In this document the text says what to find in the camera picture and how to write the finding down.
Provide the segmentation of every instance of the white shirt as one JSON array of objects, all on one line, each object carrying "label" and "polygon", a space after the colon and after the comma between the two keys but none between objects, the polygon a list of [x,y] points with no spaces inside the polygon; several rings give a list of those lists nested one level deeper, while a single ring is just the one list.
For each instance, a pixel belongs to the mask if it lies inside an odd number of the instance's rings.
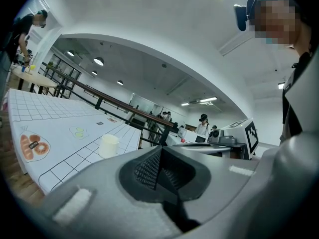
[{"label": "white shirt", "polygon": [[208,137],[210,133],[210,125],[207,123],[205,123],[205,125],[203,125],[202,123],[199,124],[195,130],[195,133]]}]

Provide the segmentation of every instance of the ceiling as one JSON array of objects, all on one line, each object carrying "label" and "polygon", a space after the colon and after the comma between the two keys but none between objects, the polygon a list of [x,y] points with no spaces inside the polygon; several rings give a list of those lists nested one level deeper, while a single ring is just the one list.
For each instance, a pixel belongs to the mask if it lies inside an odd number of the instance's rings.
[{"label": "ceiling", "polygon": [[[234,4],[246,4],[247,0],[65,0],[70,13],[75,18],[118,10],[144,10],[154,19],[163,15],[165,20],[197,30],[205,39],[231,63],[233,70],[240,72],[253,94],[255,102],[280,101],[282,92],[278,83],[288,79],[291,65],[298,61],[294,51],[266,45],[262,39],[253,38],[249,32],[240,32],[235,23]],[[101,55],[107,72],[122,73],[153,84],[165,93],[176,86],[187,75],[181,70],[145,53],[115,43],[105,43],[92,39],[73,40],[69,47],[93,59]],[[65,50],[66,44],[59,46]],[[189,79],[170,96],[179,102],[211,96],[214,93],[195,79]]]},{"label": "ceiling", "polygon": [[94,12],[116,9],[150,13],[154,19],[173,20],[174,24],[196,29],[220,48],[238,33],[234,20],[234,4],[247,0],[64,0],[75,20]]},{"label": "ceiling", "polygon": [[[112,78],[118,76],[124,83],[128,80],[136,80],[164,92],[178,104],[215,96],[208,87],[180,69],[123,45],[94,39],[59,38],[54,43],[54,47],[66,56],[68,56],[66,53],[68,50],[75,51],[77,54],[68,58],[77,64],[80,64],[83,59],[88,59],[90,64],[84,69],[91,75],[91,72],[96,70],[98,77],[106,81],[110,80],[110,75]],[[104,66],[93,62],[93,59],[99,56],[103,57]],[[219,106],[224,105],[225,102],[218,97],[214,104]]]}]

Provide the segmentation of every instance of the wooden table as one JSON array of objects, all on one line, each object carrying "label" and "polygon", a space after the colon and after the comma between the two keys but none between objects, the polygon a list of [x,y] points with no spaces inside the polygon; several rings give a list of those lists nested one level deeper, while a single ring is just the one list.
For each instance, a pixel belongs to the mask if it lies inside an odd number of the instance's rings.
[{"label": "wooden table", "polygon": [[83,101],[14,89],[7,98],[18,162],[45,194],[103,159],[98,148],[104,134],[120,139],[118,155],[138,150],[139,129]]},{"label": "wooden table", "polygon": [[13,74],[17,75],[20,78],[18,90],[22,89],[22,85],[24,81],[31,83],[30,92],[33,92],[34,84],[39,85],[40,87],[39,87],[38,94],[42,94],[43,87],[55,88],[57,86],[57,84],[54,81],[50,80],[49,78],[37,72],[34,72],[33,74],[22,72],[21,66],[12,65],[11,71]]}]

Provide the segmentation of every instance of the wooden handrail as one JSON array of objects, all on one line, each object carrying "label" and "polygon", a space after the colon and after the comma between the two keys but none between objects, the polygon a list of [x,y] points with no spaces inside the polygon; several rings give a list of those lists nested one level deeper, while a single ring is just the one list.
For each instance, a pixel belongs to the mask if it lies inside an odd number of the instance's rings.
[{"label": "wooden handrail", "polygon": [[140,110],[138,110],[138,109],[135,109],[134,107],[132,107],[132,106],[130,106],[130,105],[128,105],[128,104],[126,104],[126,103],[124,103],[124,102],[122,102],[122,101],[116,99],[116,98],[113,98],[113,97],[111,97],[111,96],[109,96],[109,95],[106,95],[106,94],[104,94],[103,92],[100,92],[100,91],[95,90],[95,89],[92,89],[92,88],[88,88],[85,84],[83,84],[83,83],[81,83],[81,82],[79,82],[79,81],[73,79],[72,77],[70,77],[69,75],[67,75],[67,74],[65,74],[65,73],[60,72],[60,71],[57,70],[56,68],[54,68],[54,67],[52,67],[52,66],[49,66],[49,65],[45,64],[44,62],[42,62],[42,64],[43,64],[44,66],[48,67],[49,69],[51,69],[52,71],[56,72],[57,74],[63,76],[63,77],[64,77],[65,79],[67,79],[68,81],[73,82],[75,85],[81,87],[82,89],[85,89],[86,91],[88,91],[88,92],[90,92],[90,93],[92,93],[92,94],[94,94],[94,95],[97,95],[97,96],[99,96],[99,97],[105,99],[106,101],[108,101],[108,102],[110,102],[110,103],[113,103],[113,104],[115,104],[115,105],[117,105],[117,106],[119,106],[119,107],[122,107],[122,108],[124,108],[124,109],[126,109],[126,110],[128,110],[128,111],[131,111],[131,112],[133,112],[133,113],[135,113],[135,114],[138,114],[138,115],[140,115],[140,116],[143,116],[143,117],[145,117],[145,118],[148,118],[148,119],[151,119],[151,120],[153,120],[153,121],[156,121],[156,122],[159,123],[159,124],[173,127],[173,123],[170,123],[170,122],[165,121],[165,120],[163,120],[163,119],[160,119],[160,118],[158,118],[158,117],[154,117],[154,116],[152,116],[152,115],[150,115],[150,114],[147,114],[147,113],[145,113],[145,112],[142,112],[142,111],[140,111]]}]

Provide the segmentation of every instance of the black shirt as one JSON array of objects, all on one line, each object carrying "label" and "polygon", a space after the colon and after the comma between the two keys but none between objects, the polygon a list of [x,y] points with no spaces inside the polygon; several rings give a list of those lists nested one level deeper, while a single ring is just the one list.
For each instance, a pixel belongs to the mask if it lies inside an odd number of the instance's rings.
[{"label": "black shirt", "polygon": [[306,69],[308,63],[311,60],[312,54],[316,50],[318,46],[318,33],[314,31],[314,28],[312,28],[312,37],[310,41],[310,53],[305,52],[300,58],[299,62],[294,64],[292,68],[295,68],[294,72],[292,73],[291,77],[288,79],[288,81],[284,85],[283,89],[283,124],[287,124],[286,126],[289,126],[290,135],[294,136],[296,134],[301,133],[303,130],[301,128],[301,125],[298,121],[298,118],[293,110],[293,108],[290,106],[287,98],[286,93],[291,88],[291,86],[297,81],[297,79],[300,77],[300,75],[304,72]]},{"label": "black shirt", "polygon": [[19,46],[19,38],[22,33],[27,35],[33,23],[33,14],[28,14],[21,19],[17,19],[12,27],[12,37],[6,47],[6,51],[11,61],[13,61],[16,50]]}]

